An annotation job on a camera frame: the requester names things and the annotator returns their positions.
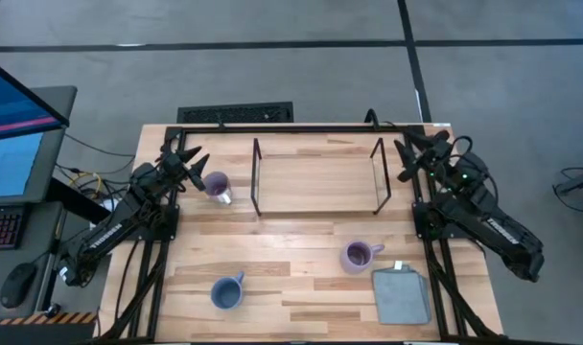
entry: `blue mug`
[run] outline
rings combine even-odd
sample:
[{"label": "blue mug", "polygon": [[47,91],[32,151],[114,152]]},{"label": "blue mug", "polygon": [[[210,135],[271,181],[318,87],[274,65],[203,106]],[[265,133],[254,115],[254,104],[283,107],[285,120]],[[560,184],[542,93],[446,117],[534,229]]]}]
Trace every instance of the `blue mug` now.
[{"label": "blue mug", "polygon": [[213,285],[211,289],[211,301],[221,310],[232,310],[240,306],[243,300],[244,272],[239,272],[236,277],[223,277]]}]

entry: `keyboard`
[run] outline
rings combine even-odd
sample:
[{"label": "keyboard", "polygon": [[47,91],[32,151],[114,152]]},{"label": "keyboard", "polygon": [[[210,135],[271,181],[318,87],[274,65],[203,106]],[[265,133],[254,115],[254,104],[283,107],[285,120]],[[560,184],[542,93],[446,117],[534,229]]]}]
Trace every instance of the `keyboard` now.
[{"label": "keyboard", "polygon": [[292,123],[291,102],[181,107],[178,124]]},{"label": "keyboard", "polygon": [[15,249],[21,240],[25,206],[0,206],[0,249]]}]

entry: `purple mug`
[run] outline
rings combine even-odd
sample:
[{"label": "purple mug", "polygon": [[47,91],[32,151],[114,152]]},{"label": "purple mug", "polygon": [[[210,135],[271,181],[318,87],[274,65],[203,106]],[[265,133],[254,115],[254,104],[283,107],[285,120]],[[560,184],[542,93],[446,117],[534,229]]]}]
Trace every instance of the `purple mug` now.
[{"label": "purple mug", "polygon": [[375,255],[384,250],[382,244],[370,245],[364,241],[352,241],[340,252],[340,265],[349,274],[358,274],[372,264]]}]

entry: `computer monitor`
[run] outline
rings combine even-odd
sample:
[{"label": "computer monitor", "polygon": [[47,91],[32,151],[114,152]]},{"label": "computer monitor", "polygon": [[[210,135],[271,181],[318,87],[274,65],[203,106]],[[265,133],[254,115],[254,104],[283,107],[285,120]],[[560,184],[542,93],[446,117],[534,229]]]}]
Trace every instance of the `computer monitor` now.
[{"label": "computer monitor", "polygon": [[68,119],[0,67],[0,139],[68,125]]}]

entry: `computer mouse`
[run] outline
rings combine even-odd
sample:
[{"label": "computer mouse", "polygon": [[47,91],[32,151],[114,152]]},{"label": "computer mouse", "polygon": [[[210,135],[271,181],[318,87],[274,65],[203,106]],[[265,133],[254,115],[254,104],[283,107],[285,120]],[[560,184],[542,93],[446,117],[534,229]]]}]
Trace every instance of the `computer mouse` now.
[{"label": "computer mouse", "polygon": [[15,267],[6,278],[0,291],[0,302],[7,309],[16,308],[23,303],[30,285],[34,281],[36,266],[23,263]]}]

